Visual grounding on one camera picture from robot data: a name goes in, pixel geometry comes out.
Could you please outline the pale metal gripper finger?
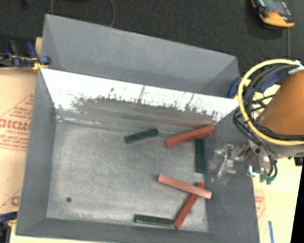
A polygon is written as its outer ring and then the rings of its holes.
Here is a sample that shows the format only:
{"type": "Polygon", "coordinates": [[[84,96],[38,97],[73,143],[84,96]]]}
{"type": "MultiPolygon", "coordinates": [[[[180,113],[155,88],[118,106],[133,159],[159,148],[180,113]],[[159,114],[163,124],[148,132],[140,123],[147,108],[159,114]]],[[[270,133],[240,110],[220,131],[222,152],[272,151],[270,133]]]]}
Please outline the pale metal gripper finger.
{"type": "Polygon", "coordinates": [[[215,158],[235,160],[235,147],[230,144],[226,144],[223,148],[216,149],[214,152],[215,158]]]}
{"type": "Polygon", "coordinates": [[[223,159],[214,173],[213,181],[227,184],[235,175],[234,160],[223,159]]]}

